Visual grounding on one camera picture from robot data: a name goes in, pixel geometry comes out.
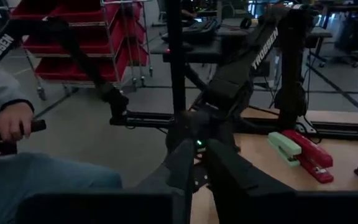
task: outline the red stapler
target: red stapler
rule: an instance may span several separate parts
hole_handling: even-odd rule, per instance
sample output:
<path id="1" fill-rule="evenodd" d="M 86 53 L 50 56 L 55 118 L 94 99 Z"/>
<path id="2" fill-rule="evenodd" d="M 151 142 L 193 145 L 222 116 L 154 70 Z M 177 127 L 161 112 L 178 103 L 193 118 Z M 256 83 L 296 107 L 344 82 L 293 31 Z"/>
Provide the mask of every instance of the red stapler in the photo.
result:
<path id="1" fill-rule="evenodd" d="M 334 180 L 334 177 L 326 170 L 333 166 L 333 158 L 322 147 L 294 130 L 285 130 L 282 134 L 302 148 L 302 153 L 296 158 L 318 182 L 326 184 Z"/>

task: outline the leg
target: leg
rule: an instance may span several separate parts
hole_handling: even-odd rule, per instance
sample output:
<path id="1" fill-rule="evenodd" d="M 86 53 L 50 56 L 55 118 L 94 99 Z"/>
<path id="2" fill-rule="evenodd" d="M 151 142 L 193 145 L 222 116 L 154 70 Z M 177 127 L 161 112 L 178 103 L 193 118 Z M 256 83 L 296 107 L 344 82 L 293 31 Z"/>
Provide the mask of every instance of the leg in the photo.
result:
<path id="1" fill-rule="evenodd" d="M 121 188 L 119 174 L 104 167 L 23 153 L 0 159 L 0 223 L 14 219 L 20 202 L 37 193 Z"/>

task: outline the green stapler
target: green stapler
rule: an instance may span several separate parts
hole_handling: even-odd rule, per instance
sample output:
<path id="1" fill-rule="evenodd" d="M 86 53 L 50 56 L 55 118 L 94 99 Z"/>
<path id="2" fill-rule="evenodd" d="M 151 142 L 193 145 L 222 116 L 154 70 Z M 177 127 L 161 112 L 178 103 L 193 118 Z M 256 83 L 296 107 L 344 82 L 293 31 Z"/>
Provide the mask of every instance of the green stapler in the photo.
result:
<path id="1" fill-rule="evenodd" d="M 295 158 L 302 153 L 302 148 L 286 136 L 274 132 L 268 135 L 270 145 L 277 150 L 285 162 L 290 166 L 298 166 L 300 162 Z"/>

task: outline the human hand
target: human hand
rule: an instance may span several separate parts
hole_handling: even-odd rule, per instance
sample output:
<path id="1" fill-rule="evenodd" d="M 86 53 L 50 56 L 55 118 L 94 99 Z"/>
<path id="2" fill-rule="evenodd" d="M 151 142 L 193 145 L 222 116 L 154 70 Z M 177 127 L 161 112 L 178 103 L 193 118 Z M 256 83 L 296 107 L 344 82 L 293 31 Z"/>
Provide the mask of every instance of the human hand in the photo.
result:
<path id="1" fill-rule="evenodd" d="M 23 125 L 26 138 L 31 134 L 31 121 L 34 113 L 27 103 L 7 106 L 0 112 L 0 134 L 3 141 L 16 142 L 23 138 L 20 125 Z"/>

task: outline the controller grip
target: controller grip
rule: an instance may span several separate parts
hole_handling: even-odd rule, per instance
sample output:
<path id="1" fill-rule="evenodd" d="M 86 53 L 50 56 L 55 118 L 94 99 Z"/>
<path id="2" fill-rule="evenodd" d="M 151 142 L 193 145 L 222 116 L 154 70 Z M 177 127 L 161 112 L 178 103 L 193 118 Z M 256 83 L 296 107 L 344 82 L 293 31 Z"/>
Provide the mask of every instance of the controller grip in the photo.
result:
<path id="1" fill-rule="evenodd" d="M 31 132 L 42 131 L 47 128 L 47 125 L 44 120 L 32 121 L 31 122 Z M 24 134 L 24 128 L 20 126 L 21 133 Z M 0 135 L 0 156 L 6 156 L 11 154 L 17 154 L 16 144 L 10 142 L 2 142 Z"/>

